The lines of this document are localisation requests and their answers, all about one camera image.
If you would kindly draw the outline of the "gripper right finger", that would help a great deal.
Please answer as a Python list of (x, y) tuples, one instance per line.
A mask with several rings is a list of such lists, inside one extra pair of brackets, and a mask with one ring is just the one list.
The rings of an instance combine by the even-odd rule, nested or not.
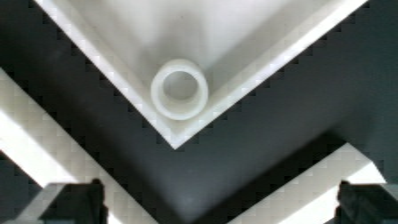
[(334, 224), (398, 224), (398, 184), (339, 183)]

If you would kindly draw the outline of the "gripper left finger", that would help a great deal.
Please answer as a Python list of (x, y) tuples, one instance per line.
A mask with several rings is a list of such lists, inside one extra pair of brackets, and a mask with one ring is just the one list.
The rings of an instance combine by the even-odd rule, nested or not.
[(18, 224), (108, 224), (105, 185), (51, 183), (41, 190), (18, 218)]

